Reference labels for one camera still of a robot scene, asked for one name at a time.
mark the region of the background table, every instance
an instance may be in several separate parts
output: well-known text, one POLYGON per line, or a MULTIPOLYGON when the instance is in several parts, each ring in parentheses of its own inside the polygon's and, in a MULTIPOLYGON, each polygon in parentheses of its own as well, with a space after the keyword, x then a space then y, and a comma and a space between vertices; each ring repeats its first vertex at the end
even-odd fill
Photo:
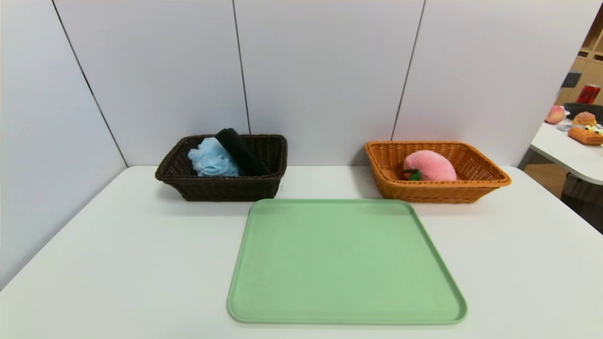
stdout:
MULTIPOLYGON (((453 326, 244 325, 226 297, 251 203, 124 171, 0 292, 0 338, 602 338, 603 236, 518 169, 473 204, 413 204, 469 306, 453 326)), ((278 198, 379 198, 366 167, 289 167, 278 198)))
POLYGON ((567 132, 559 131, 557 126, 543 123, 531 149, 580 179, 603 185, 603 146, 585 146, 568 137, 567 132))

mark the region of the green tray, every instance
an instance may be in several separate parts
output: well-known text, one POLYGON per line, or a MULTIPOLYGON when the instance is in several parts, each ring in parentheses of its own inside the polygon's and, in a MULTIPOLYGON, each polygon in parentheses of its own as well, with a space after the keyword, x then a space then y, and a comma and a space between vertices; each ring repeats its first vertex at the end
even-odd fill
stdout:
POLYGON ((399 200, 261 200, 228 296, 244 323, 458 323, 467 305, 399 200))

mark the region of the red soda can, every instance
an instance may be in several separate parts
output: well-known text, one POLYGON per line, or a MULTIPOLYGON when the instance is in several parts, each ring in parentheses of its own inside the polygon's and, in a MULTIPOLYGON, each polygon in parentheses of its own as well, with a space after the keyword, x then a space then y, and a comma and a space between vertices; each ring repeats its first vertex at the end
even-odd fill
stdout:
POLYGON ((601 91, 601 86, 595 84, 586 84, 576 99, 577 103, 581 104, 593 104, 597 99, 597 94, 601 91))

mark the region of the pink plush peach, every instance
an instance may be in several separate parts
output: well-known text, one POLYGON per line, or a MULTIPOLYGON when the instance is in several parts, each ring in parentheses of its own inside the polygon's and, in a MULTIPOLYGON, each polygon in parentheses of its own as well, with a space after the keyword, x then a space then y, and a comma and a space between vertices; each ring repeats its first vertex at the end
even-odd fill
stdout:
MULTIPOLYGON (((454 181, 456 171, 451 162, 442 155, 429 150, 416 151, 404 159, 404 170, 419 170, 421 180, 425 181, 454 181)), ((410 179, 412 173, 404 173, 410 179)))
POLYGON ((565 110, 563 106, 553 106, 546 116, 545 121, 552 125, 557 125, 565 119, 565 110))

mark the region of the wicker basket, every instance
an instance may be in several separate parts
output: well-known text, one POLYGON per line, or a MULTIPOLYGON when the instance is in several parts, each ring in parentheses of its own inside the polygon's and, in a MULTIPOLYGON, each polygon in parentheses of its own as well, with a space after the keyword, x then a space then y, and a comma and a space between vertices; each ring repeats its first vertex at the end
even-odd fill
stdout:
POLYGON ((204 138, 188 136, 180 140, 161 161, 155 178, 173 186, 188 201, 258 201, 274 198, 287 167, 287 140, 281 135, 241 135, 270 173, 262 177, 199 177, 188 152, 204 138))
POLYGON ((472 203, 511 178, 474 147, 455 141, 372 141, 366 152, 379 192, 385 198, 416 203, 472 203), (404 159, 420 150, 440 153, 452 162, 457 181, 401 180, 404 159))
POLYGON ((580 103, 567 103, 563 107, 569 112, 568 119, 573 120, 576 115, 582 112, 590 112, 595 116, 598 123, 603 124, 603 106, 589 105, 580 103))

